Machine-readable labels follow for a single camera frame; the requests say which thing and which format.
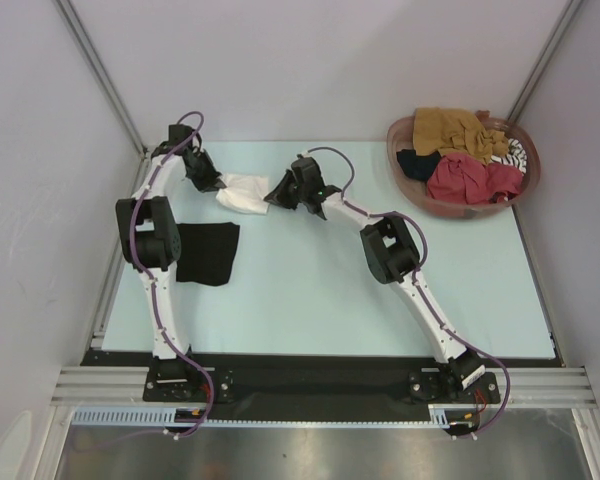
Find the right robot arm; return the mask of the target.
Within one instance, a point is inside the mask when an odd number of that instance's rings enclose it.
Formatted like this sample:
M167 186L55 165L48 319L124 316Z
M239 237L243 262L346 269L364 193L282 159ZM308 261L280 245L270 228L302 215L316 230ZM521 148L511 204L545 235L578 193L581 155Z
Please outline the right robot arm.
M353 205L340 188L325 183L318 163L307 156L291 164L264 201L287 210L303 205L322 220L358 233L371 275L400 297L433 347L445 396L458 398L486 373L476 349L460 337L431 294L422 272L424 253L403 216L368 213Z

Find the white tank top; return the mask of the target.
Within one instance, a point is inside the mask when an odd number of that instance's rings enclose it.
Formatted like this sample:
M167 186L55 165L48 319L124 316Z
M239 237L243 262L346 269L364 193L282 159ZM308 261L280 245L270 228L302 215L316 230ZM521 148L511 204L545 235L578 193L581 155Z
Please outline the white tank top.
M223 174L224 186L216 193L216 200L225 208L251 215L266 215L269 204L265 196L270 192L269 179L264 176Z

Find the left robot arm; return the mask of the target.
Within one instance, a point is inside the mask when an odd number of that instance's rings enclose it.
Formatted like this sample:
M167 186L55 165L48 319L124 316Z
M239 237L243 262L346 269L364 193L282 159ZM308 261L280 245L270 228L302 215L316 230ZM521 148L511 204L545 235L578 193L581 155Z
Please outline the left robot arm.
M197 393L213 401L213 380L189 354L191 342L176 324L174 295L182 241L169 196L184 181L203 193L225 187L221 173L202 147L199 127L179 119L151 156L138 190L116 202L123 257L138 273L153 327L151 377L146 392L162 401L190 401Z

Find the black tank top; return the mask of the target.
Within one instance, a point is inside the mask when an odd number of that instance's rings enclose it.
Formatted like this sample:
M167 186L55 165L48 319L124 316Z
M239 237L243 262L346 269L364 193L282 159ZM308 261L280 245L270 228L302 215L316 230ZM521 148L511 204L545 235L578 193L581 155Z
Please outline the black tank top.
M230 281L240 226L231 222L178 224L182 243L176 281L219 287Z

